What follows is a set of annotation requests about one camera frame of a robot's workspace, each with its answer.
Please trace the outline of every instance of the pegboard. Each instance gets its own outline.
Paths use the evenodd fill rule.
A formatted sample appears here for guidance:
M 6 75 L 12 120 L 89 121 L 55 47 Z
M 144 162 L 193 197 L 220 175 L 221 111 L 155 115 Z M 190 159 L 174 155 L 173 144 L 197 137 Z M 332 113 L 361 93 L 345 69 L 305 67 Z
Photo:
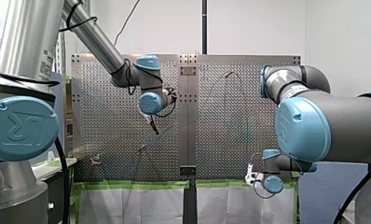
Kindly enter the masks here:
M 298 65 L 295 56 L 199 56 L 197 177 L 243 179 L 262 169 L 264 149 L 278 148 L 276 105 L 260 96 L 260 72 Z
M 125 57 L 135 61 L 131 55 Z M 159 58 L 164 84 L 177 86 L 177 55 Z M 129 96 L 127 89 L 114 87 L 90 54 L 75 55 L 72 63 L 74 149 L 81 158 L 76 180 L 178 179 L 177 111 L 165 119 L 155 118 L 161 131 L 156 136 L 138 111 L 139 90 Z M 92 165 L 90 159 L 97 155 L 102 164 Z
M 275 105 L 259 96 L 259 72 L 298 57 L 198 55 L 195 74 L 184 76 L 182 55 L 157 56 L 164 84 L 183 95 L 173 114 L 156 118 L 160 135 L 138 112 L 139 91 L 129 96 L 112 86 L 91 54 L 72 57 L 76 181 L 178 180 L 185 164 L 197 166 L 197 178 L 243 179 L 253 154 L 277 148 Z M 102 164 L 92 165 L 97 155 Z M 260 156 L 254 162 L 261 168 Z

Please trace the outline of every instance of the blue joint cap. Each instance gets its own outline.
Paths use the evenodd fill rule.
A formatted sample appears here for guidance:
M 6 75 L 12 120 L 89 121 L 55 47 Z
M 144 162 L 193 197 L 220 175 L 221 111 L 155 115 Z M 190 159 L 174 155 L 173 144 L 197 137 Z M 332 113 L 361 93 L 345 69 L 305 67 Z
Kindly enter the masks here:
M 329 123 L 308 99 L 282 101 L 276 111 L 275 130 L 282 152 L 297 161 L 321 161 L 331 149 Z
M 163 108 L 163 101 L 158 94 L 149 91 L 140 97 L 139 106 L 146 115 L 155 115 Z
M 273 157 L 281 155 L 281 152 L 278 149 L 265 149 L 262 153 L 262 159 L 267 160 Z
M 0 161 L 26 161 L 47 151 L 60 123 L 46 102 L 28 96 L 0 100 Z
M 283 182 L 276 175 L 270 175 L 264 180 L 264 189 L 272 194 L 277 194 L 283 190 Z
M 154 71 L 159 71 L 161 69 L 160 61 L 156 55 L 145 55 L 139 57 L 136 60 L 136 66 Z
M 268 98 L 267 92 L 265 90 L 265 74 L 267 73 L 267 70 L 270 68 L 270 65 L 265 65 L 263 69 L 261 69 L 260 73 L 260 95 L 261 98 Z
M 317 163 L 314 162 L 314 163 L 310 166 L 310 168 L 309 168 L 309 170 L 308 170 L 308 173 L 313 173 L 313 172 L 316 172 L 316 171 L 317 171 Z

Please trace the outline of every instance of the black cable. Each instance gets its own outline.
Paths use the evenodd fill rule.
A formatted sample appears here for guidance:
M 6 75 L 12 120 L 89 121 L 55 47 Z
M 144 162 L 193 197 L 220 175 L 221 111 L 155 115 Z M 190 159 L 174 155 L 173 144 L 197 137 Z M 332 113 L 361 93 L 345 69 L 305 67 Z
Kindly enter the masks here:
M 131 61 L 129 59 L 124 59 L 124 62 L 125 62 L 125 66 L 127 66 L 125 69 L 125 78 L 127 79 L 127 82 L 128 82 L 128 94 L 129 95 L 133 95 L 135 92 L 136 92 L 136 86 L 133 86 L 133 90 L 131 89 L 132 87 L 132 83 L 133 83 L 133 79 L 132 79 L 132 75 L 131 75 Z
M 168 114 L 166 114 L 166 115 L 156 114 L 155 116 L 157 116 L 159 118 L 166 118 L 166 117 L 168 117 L 169 115 L 171 115 L 173 113 L 174 109 L 176 109 L 176 102 L 173 103 L 172 110 Z
M 0 72 L 0 77 L 3 77 L 5 79 L 11 80 L 11 81 L 18 81 L 18 82 L 29 82 L 29 83 L 34 83 L 34 84 L 46 84 L 49 85 L 50 87 L 57 86 L 61 84 L 59 81 L 39 81 L 39 80 L 34 80 L 31 78 L 27 77 L 15 77 L 12 75 L 4 74 Z
M 256 194 L 259 198 L 261 198 L 261 199 L 270 199 L 270 198 L 272 198 L 273 196 L 275 196 L 276 194 L 274 193 L 274 194 L 271 194 L 271 195 L 269 195 L 269 196 L 267 196 L 267 197 L 264 197 L 264 196 L 262 196 L 261 194 L 259 194 L 259 193 L 257 192 L 257 188 L 255 187 L 255 184 L 256 184 L 256 183 L 260 183 L 261 186 L 263 185 L 263 183 L 261 182 L 261 180 L 258 180 L 258 179 L 257 179 L 258 176 L 259 176 L 260 174 L 262 174 L 261 171 L 262 171 L 262 169 L 261 169 L 261 170 L 257 173 L 257 175 L 255 176 L 255 182 L 253 183 L 253 189 L 254 189 L 255 194 Z
M 127 26 L 127 23 L 128 23 L 128 20 L 131 18 L 132 14 L 133 14 L 133 11 L 136 9 L 137 5 L 139 4 L 140 0 L 137 0 L 135 5 L 133 6 L 133 9 L 130 13 L 130 15 L 128 16 L 128 18 L 125 20 L 124 22 L 124 25 L 122 25 L 122 28 L 121 28 L 121 31 L 119 31 L 119 33 L 117 34 L 116 36 L 116 40 L 114 41 L 114 46 L 117 44 L 118 42 L 118 38 L 121 36 L 122 32 L 124 32 L 124 29 L 125 27 Z
M 70 210 L 70 177 L 69 170 L 67 168 L 66 157 L 63 152 L 60 138 L 57 137 L 55 140 L 55 147 L 57 148 L 58 155 L 60 156 L 62 173 L 63 173 L 63 217 L 62 223 L 67 224 L 69 221 L 69 210 Z
M 149 72 L 149 71 L 147 71 L 147 70 L 145 70 L 145 69 L 143 69 L 143 68 L 141 68 L 141 67 L 138 67 L 138 66 L 135 65 L 135 64 L 134 64 L 133 66 L 135 66 L 137 69 L 139 69 L 139 70 L 145 72 L 145 73 L 148 74 L 149 76 L 158 79 L 161 83 L 163 83 L 163 80 L 162 80 L 161 77 L 159 77 L 159 76 L 157 76 L 157 75 L 154 75 L 154 74 L 152 74 L 151 72 Z
M 85 23 L 87 23 L 89 21 L 95 21 L 96 22 L 97 20 L 98 20 L 97 17 L 91 17 L 91 18 L 89 18 L 89 19 L 87 19 L 85 21 L 82 21 L 82 22 L 78 23 L 78 24 L 75 24 L 73 26 L 69 26 L 69 27 L 66 27 L 66 28 L 61 29 L 60 30 L 60 33 L 61 32 L 66 32 L 66 31 L 72 31 L 73 29 L 77 28 L 78 26 L 82 26 L 82 25 L 84 25 Z
M 150 118 L 151 118 L 151 121 L 150 121 L 151 127 L 153 128 L 153 130 L 156 133 L 156 135 L 159 135 L 159 131 L 158 131 L 158 128 L 156 126 L 156 123 L 154 122 L 153 116 L 151 116 Z
M 73 14 L 75 14 L 75 11 L 77 9 L 78 6 L 80 5 L 83 5 L 83 1 L 82 0 L 79 0 L 73 7 L 72 9 L 70 10 L 69 12 L 69 15 L 67 16 L 67 19 L 66 19 L 66 27 L 70 27 L 70 22 L 72 20 L 72 17 L 73 17 Z
M 350 195 L 346 199 L 346 201 L 343 203 L 340 210 L 337 212 L 337 216 L 334 220 L 334 224 L 337 224 L 340 222 L 340 219 L 342 219 L 343 213 L 345 213 L 346 209 L 348 208 L 349 204 L 353 200 L 353 198 L 357 195 L 357 193 L 364 187 L 364 185 L 371 179 L 371 170 L 364 176 L 364 178 L 360 181 L 360 183 L 351 191 Z

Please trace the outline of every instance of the ur logo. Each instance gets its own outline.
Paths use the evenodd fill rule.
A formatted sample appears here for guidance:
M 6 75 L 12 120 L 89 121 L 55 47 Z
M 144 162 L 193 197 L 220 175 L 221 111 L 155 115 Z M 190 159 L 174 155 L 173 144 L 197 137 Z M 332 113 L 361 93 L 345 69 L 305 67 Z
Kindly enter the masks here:
M 46 117 L 12 112 L 8 116 L 4 145 L 39 146 Z
M 290 125 L 290 122 L 287 120 L 285 116 L 281 116 L 280 119 L 280 129 L 278 132 L 279 138 L 282 140 L 283 143 L 287 142 L 287 134 L 288 134 L 288 129 L 287 126 Z

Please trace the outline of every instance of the metal bracket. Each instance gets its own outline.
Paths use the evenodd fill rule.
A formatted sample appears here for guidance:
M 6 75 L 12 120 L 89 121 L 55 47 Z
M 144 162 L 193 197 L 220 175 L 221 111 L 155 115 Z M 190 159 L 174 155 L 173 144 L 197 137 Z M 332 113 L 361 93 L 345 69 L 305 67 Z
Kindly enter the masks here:
M 181 54 L 180 76 L 196 76 L 197 65 L 198 65 L 197 54 Z
M 180 166 L 180 175 L 196 175 L 196 166 Z

